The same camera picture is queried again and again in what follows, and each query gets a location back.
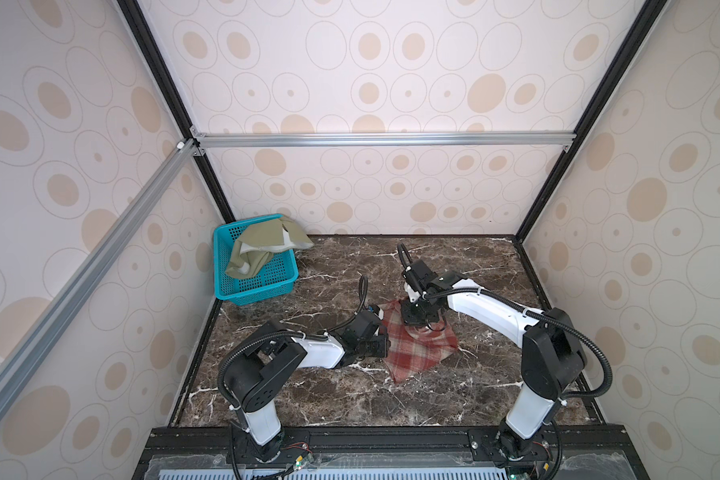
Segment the red plaid skirt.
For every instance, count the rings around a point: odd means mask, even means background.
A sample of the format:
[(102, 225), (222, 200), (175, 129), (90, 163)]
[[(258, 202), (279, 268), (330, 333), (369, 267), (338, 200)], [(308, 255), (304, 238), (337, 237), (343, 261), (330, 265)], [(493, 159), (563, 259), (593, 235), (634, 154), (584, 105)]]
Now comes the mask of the red plaid skirt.
[(390, 342), (384, 363), (394, 383), (437, 366), (459, 350), (458, 339), (443, 314), (433, 327), (416, 327), (404, 323), (399, 300), (383, 305), (382, 310)]

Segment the olive green skirt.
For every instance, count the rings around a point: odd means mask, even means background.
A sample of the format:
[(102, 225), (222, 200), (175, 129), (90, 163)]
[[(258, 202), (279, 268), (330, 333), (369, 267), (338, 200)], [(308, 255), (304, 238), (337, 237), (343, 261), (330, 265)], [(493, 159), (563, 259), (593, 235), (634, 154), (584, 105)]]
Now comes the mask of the olive green skirt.
[(305, 230), (287, 216), (247, 226), (235, 239), (225, 274), (250, 279), (259, 274), (276, 254), (314, 246)]

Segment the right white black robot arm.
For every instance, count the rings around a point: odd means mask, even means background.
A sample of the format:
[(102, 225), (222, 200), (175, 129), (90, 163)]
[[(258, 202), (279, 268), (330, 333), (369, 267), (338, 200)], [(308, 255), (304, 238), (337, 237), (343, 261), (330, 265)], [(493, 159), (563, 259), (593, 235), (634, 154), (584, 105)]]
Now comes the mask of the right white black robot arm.
[[(499, 427), (498, 440), (506, 450), (520, 451), (530, 444), (565, 400), (597, 398), (610, 390), (614, 375), (604, 351), (574, 328), (565, 311), (527, 307), (460, 272), (437, 274), (423, 260), (413, 259), (402, 243), (397, 253), (408, 295), (402, 313), (406, 323), (427, 326), (449, 309), (481, 322), (521, 349), (521, 390)], [(586, 351), (600, 364), (603, 380), (592, 391), (569, 391), (587, 365)]]

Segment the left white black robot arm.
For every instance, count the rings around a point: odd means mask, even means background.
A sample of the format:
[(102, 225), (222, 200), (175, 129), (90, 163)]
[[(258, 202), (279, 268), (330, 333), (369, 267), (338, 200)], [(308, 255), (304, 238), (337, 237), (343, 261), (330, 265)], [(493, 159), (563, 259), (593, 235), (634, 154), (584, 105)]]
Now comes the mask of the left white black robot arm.
[(358, 281), (359, 305), (344, 322), (320, 333), (291, 330), (279, 321), (262, 325), (220, 362), (217, 390), (235, 412), (249, 441), (281, 441), (275, 398), (299, 369), (340, 369), (365, 358), (384, 358), (390, 341), (383, 310), (367, 303), (368, 279)]

